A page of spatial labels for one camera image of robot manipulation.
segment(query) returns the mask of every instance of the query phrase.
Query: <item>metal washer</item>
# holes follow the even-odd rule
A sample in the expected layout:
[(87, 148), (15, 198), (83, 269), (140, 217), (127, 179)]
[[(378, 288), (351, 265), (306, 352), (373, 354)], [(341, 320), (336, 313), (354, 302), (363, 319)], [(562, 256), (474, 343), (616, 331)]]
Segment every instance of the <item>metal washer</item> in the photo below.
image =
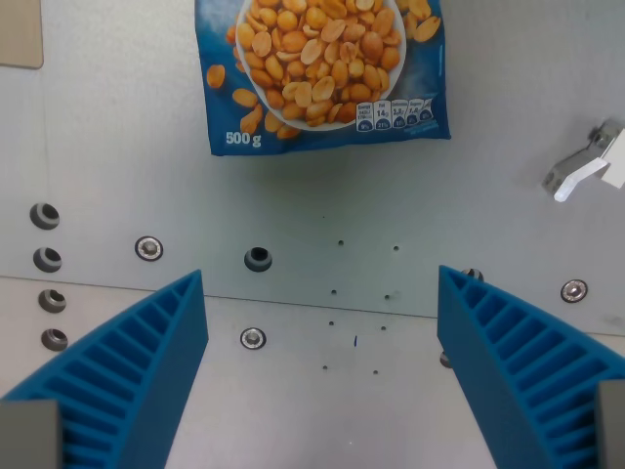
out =
[(135, 243), (135, 252), (140, 259), (154, 262), (163, 256), (163, 243), (154, 236), (142, 236)]
[(267, 335), (258, 327), (249, 327), (241, 332), (241, 345), (248, 350), (259, 350), (267, 344)]
[(588, 294), (588, 283), (584, 280), (569, 280), (562, 286), (560, 296), (566, 303), (578, 303), (586, 298)]

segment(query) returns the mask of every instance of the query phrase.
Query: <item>white bowl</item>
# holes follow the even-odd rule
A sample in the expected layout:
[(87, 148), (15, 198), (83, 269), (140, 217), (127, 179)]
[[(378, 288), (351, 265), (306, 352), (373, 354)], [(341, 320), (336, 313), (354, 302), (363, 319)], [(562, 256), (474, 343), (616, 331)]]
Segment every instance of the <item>white bowl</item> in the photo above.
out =
[[(252, 4), (252, 0), (243, 1), (243, 6), (241, 7), (241, 11), (239, 12), (238, 21), (236, 22), (237, 28), (242, 22), (245, 22), (245, 14), (250, 9), (251, 4)], [(399, 35), (401, 36), (401, 42), (399, 43), (399, 46), (398, 46), (399, 64), (397, 64), (396, 67), (393, 68), (393, 70), (389, 72), (389, 89), (380, 96), (380, 100), (384, 100), (393, 91), (393, 88), (395, 87), (397, 83), (397, 79), (399, 78), (399, 75), (401, 74), (401, 69), (403, 68), (403, 61), (405, 60), (405, 57), (406, 57), (406, 31), (403, 27), (403, 20), (401, 18), (401, 13), (399, 12), (399, 8), (397, 7), (395, 0), (384, 0), (384, 6), (391, 8), (395, 12), (395, 20), (393, 23), (393, 29), (396, 29), (399, 32)], [(238, 55), (241, 57), (241, 62), (243, 63), (243, 68), (245, 68), (245, 73), (247, 73), (248, 78), (252, 82), (252, 86), (256, 90), (256, 94), (260, 97), (261, 101), (263, 102), (263, 104), (265, 104), (267, 108), (272, 109), (272, 107), (270, 107), (270, 105), (267, 103), (265, 90), (261, 88), (260, 86), (258, 86), (256, 83), (254, 83), (254, 81), (252, 80), (250, 76), (250, 67), (245, 61), (245, 57), (244, 57), (245, 50), (241, 47), (241, 45), (238, 42), (238, 34), (236, 34), (236, 50), (238, 51)], [(343, 122), (333, 122), (332, 124), (325, 123), (316, 127), (310, 127), (304, 120), (300, 120), (300, 119), (286, 120), (282, 118), (282, 112), (280, 112), (279, 110), (275, 109), (274, 114), (278, 119), (280, 119), (282, 122), (286, 124), (289, 124), (291, 127), (295, 127), (296, 129), (313, 131), (313, 132), (327, 132), (328, 130), (342, 129), (343, 127), (347, 127), (349, 125), (354, 124), (354, 121), (348, 124), (344, 124)]]

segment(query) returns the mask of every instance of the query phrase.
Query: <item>blue plastic bag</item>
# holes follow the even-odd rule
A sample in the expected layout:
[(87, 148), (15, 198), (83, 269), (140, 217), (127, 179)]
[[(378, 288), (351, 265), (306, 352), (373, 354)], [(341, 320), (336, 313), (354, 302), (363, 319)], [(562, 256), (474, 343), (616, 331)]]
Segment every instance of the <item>blue plastic bag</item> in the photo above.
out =
[(213, 154), (450, 138), (438, 0), (196, 0), (195, 31)]

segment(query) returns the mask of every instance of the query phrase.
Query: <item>roasted peanut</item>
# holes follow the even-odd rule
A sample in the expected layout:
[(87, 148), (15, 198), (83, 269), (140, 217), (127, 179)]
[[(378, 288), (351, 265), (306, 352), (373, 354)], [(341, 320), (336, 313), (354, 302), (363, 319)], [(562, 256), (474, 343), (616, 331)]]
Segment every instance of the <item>roasted peanut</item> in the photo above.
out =
[(333, 20), (338, 20), (348, 15), (348, 9), (340, 0), (320, 0), (319, 7)]
[(252, 41), (252, 50), (258, 57), (264, 57), (271, 52), (271, 36), (268, 32), (257, 32)]
[(306, 123), (309, 124), (309, 127), (318, 127), (323, 122), (325, 122), (325, 116), (324, 115), (321, 115), (321, 117), (318, 117), (317, 119), (307, 120), (306, 121)]
[(322, 115), (325, 115), (334, 106), (334, 103), (330, 100), (321, 101), (319, 103), (312, 103), (306, 109), (306, 120), (315, 120)]
[(287, 103), (282, 108), (282, 117), (286, 120), (299, 119), (300, 117), (304, 117), (305, 114), (306, 110), (297, 106), (295, 102)]
[(328, 44), (323, 52), (323, 58), (330, 65), (334, 64), (339, 59), (339, 41), (334, 41)]
[(360, 78), (364, 73), (364, 63), (361, 59), (355, 59), (348, 65), (350, 78)]
[(368, 12), (373, 8), (374, 0), (355, 0), (355, 7), (361, 12)]
[(343, 61), (336, 61), (332, 65), (332, 78), (337, 88), (343, 88), (348, 84), (348, 66)]
[(408, 8), (417, 21), (425, 21), (432, 15), (428, 0), (408, 0)]
[(246, 90), (245, 88), (234, 90), (232, 93), (232, 99), (235, 103), (244, 107), (254, 107), (258, 104), (258, 97), (256, 94)]
[(236, 35), (241, 47), (246, 51), (249, 51), (252, 48), (252, 41), (256, 35), (254, 28), (247, 22), (242, 22), (236, 29)]
[(236, 44), (236, 26), (231, 26), (226, 31), (226, 42), (228, 42), (231, 46)]
[(395, 20), (395, 12), (390, 8), (383, 8), (375, 17), (375, 21), (371, 24), (371, 30), (380, 34), (381, 37), (386, 36), (393, 28)]
[(343, 33), (343, 40), (346, 42), (356, 43), (358, 39), (362, 37), (362, 35), (366, 32), (366, 27), (362, 24), (350, 24), (345, 28), (345, 32)]
[(294, 31), (297, 29), (298, 20), (293, 12), (284, 10), (277, 16), (277, 27), (284, 32)]
[(440, 18), (429, 17), (417, 27), (414, 40), (417, 42), (426, 42), (434, 37), (440, 27)]
[(241, 132), (253, 134), (261, 120), (263, 120), (263, 108), (261, 105), (256, 105), (252, 112), (241, 119)]
[(371, 90), (362, 83), (355, 83), (352, 85), (352, 88), (350, 88), (350, 98), (355, 103), (364, 103), (371, 98)]
[(284, 107), (284, 98), (282, 98), (282, 95), (279, 91), (271, 88), (267, 90), (265, 96), (267, 97), (267, 103), (270, 105), (270, 107), (274, 109), (282, 109)]
[(389, 89), (389, 74), (383, 68), (378, 67), (378, 75), (380, 75), (380, 91), (385, 92)]
[(380, 74), (378, 73), (378, 69), (373, 65), (364, 66), (364, 73), (362, 74), (362, 82), (373, 91), (376, 91), (382, 88), (382, 83), (380, 81)]
[(377, 63), (384, 50), (384, 43), (380, 34), (374, 31), (365, 32), (360, 40), (360, 50), (367, 59)]
[(263, 59), (258, 57), (253, 52), (246, 52), (245, 56), (243, 57), (245, 57), (245, 61), (248, 65), (250, 65), (250, 68), (265, 68), (265, 62), (263, 61)]
[(265, 60), (265, 70), (274, 80), (281, 80), (284, 77), (284, 68), (275, 56), (269, 56)]
[(345, 103), (336, 114), (336, 119), (344, 124), (349, 124), (355, 119), (355, 103)]
[(332, 122), (334, 122), (334, 119), (336, 119), (336, 114), (339, 112), (339, 109), (341, 108), (342, 105), (343, 104), (338, 103), (330, 109), (330, 112), (328, 112), (328, 124), (331, 124)]
[(316, 61), (323, 52), (323, 43), (318, 39), (311, 39), (302, 49), (300, 60), (304, 65), (310, 65)]
[(302, 132), (300, 129), (296, 129), (295, 127), (284, 124), (278, 129), (277, 138), (279, 140), (294, 139), (295, 137), (300, 135), (300, 132)]
[(312, 29), (322, 29), (327, 21), (327, 15), (320, 8), (312, 7), (306, 11), (306, 22)]
[(261, 21), (268, 27), (274, 27), (277, 22), (277, 13), (271, 8), (261, 8), (259, 12)]
[(308, 81), (298, 83), (295, 89), (295, 103), (299, 107), (308, 107), (313, 102), (313, 87)]
[(309, 38), (302, 31), (291, 31), (282, 36), (282, 47), (286, 52), (302, 52), (307, 42)]
[(334, 93), (334, 78), (324, 76), (312, 88), (312, 100), (315, 102), (329, 100)]
[(270, 110), (267, 111), (267, 114), (265, 115), (265, 130), (272, 133), (277, 132), (283, 125), (284, 122), (275, 117), (273, 112)]
[(345, 30), (344, 20), (329, 20), (321, 30), (321, 40), (330, 43), (336, 41)]
[(355, 45), (351, 42), (344, 42), (343, 44), (341, 44), (339, 56), (341, 57), (341, 60), (346, 64), (350, 64), (351, 62), (353, 62), (356, 56)]
[(211, 88), (221, 88), (226, 79), (226, 68), (223, 65), (211, 65), (206, 72), (206, 83)]
[(296, 15), (301, 15), (307, 9), (306, 0), (282, 0), (282, 5)]
[(295, 61), (286, 66), (286, 71), (288, 71), (293, 78), (299, 78), (304, 75), (306, 68), (300, 61)]
[(399, 64), (399, 51), (397, 47), (386, 47), (380, 59), (380, 65), (384, 70), (391, 70)]
[(252, 77), (252, 81), (261, 88), (270, 88), (273, 85), (273, 80), (264, 70), (252, 68), (250, 71), (250, 76)]

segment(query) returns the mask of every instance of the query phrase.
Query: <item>bowl of peanuts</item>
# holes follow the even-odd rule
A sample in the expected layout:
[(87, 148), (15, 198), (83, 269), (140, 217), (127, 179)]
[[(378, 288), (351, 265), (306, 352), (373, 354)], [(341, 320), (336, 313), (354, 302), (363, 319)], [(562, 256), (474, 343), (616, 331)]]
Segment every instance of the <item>bowl of peanuts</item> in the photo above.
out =
[(351, 125), (386, 99), (406, 55), (395, 0), (245, 0), (236, 50), (260, 99), (291, 127)]

